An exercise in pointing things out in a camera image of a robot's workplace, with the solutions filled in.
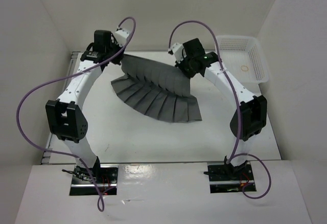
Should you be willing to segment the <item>grey pleated skirt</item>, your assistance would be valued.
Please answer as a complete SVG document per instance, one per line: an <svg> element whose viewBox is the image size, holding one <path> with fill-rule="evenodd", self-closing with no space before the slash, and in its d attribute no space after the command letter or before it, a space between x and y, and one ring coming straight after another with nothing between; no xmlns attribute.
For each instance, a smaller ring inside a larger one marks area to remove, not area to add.
<svg viewBox="0 0 327 224"><path fill-rule="evenodd" d="M123 76L112 80L116 95L142 115L167 123L201 121L190 79L178 68L133 55L125 55Z"/></svg>

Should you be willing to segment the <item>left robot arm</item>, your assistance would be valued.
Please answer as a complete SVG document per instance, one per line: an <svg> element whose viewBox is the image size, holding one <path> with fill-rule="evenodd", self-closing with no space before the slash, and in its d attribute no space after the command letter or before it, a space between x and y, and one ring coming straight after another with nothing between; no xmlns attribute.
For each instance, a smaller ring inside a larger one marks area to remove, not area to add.
<svg viewBox="0 0 327 224"><path fill-rule="evenodd" d="M100 160L86 138L88 122L82 112L83 104L108 65L106 60L115 56L115 63L121 61L124 54L122 47L129 36L130 32L123 28L115 32L96 30L94 41L80 57L77 75L56 100L49 100L45 105L51 133L64 142L71 154L76 155L77 166L73 174L90 183L100 180L102 170Z"/></svg>

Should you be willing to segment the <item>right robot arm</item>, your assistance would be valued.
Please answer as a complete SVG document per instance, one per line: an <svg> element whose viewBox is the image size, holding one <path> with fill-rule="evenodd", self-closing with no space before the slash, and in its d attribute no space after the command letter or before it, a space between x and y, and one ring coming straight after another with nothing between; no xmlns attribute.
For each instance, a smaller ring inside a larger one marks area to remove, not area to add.
<svg viewBox="0 0 327 224"><path fill-rule="evenodd" d="M171 54L176 59L176 67L187 77L192 78L200 74L210 81L235 109L229 127L236 142L231 154L224 159L222 173L230 180L236 179L245 170L255 137L266 126L266 98L255 95L242 85L227 70L219 51L207 53L198 38L183 44L173 44Z"/></svg>

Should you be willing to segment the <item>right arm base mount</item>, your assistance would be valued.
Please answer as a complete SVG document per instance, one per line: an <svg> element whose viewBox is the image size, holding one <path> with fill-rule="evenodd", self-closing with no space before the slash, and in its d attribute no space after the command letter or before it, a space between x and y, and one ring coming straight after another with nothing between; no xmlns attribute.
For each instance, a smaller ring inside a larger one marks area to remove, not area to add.
<svg viewBox="0 0 327 224"><path fill-rule="evenodd" d="M227 173L227 168L223 162L208 163L207 170L204 171L208 176L209 188L211 193L235 193L256 192L256 186L252 167L249 162L244 163L233 175Z"/></svg>

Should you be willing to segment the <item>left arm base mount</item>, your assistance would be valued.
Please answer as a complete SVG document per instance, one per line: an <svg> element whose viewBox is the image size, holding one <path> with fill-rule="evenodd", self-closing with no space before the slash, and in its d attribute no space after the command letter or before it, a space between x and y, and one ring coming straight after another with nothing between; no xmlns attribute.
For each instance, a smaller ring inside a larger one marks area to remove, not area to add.
<svg viewBox="0 0 327 224"><path fill-rule="evenodd" d="M76 166L73 170L62 169L62 172L72 176L70 196L97 195L96 188L86 170ZM116 195L118 182L118 165L102 165L98 175L93 174L93 179L101 193L104 195Z"/></svg>

